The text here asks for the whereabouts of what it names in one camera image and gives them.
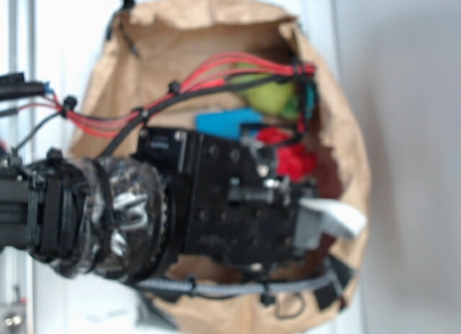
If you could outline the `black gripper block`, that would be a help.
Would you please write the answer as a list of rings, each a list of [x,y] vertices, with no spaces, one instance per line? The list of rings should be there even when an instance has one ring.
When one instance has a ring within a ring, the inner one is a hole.
[[[322,234],[356,239],[367,218],[275,172],[275,151],[235,140],[167,127],[141,130],[135,158],[161,175],[166,237],[158,268],[180,255],[206,256],[235,269],[265,273],[302,262]]]

